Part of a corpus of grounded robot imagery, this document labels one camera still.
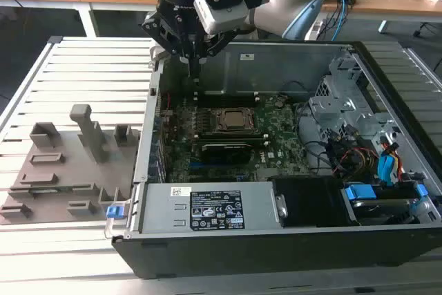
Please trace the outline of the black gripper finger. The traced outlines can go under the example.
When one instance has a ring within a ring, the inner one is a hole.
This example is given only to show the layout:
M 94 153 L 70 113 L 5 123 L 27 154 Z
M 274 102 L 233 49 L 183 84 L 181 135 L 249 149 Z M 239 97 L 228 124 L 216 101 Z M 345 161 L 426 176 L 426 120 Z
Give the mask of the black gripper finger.
M 237 30 L 221 32 L 212 37 L 203 30 L 196 34 L 194 43 L 194 79 L 199 79 L 201 65 L 206 61 L 207 57 L 217 55 L 237 35 Z
M 182 11 L 173 11 L 171 16 L 156 11 L 145 18 L 142 28 L 165 51 L 187 64 L 189 77 L 195 79 L 195 50 Z

